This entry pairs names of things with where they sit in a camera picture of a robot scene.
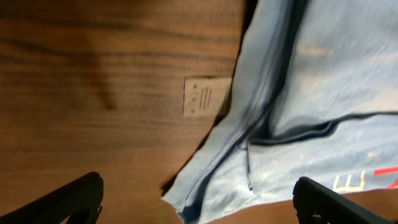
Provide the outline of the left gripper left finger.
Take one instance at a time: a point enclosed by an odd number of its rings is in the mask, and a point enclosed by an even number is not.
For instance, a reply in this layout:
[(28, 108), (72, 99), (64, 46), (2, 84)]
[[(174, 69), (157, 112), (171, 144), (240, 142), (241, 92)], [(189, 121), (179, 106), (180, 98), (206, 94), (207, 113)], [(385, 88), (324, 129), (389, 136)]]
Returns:
[(101, 212), (104, 181), (97, 172), (76, 180), (1, 216), (1, 224), (95, 224)]

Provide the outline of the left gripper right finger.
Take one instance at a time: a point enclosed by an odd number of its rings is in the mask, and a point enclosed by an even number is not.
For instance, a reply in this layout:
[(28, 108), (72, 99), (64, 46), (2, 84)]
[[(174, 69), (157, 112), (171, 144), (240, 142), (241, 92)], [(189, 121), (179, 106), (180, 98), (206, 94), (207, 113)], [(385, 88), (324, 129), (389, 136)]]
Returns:
[(308, 177), (300, 177), (296, 182), (293, 206), (300, 224), (394, 223)]

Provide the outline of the light blue t-shirt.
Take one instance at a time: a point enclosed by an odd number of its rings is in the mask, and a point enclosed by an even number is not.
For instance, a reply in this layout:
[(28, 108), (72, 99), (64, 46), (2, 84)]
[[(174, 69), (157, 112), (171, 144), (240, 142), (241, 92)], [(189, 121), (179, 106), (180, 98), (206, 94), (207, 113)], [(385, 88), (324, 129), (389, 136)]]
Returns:
[(397, 1), (259, 1), (228, 115), (162, 196), (185, 223), (292, 198), (397, 187)]

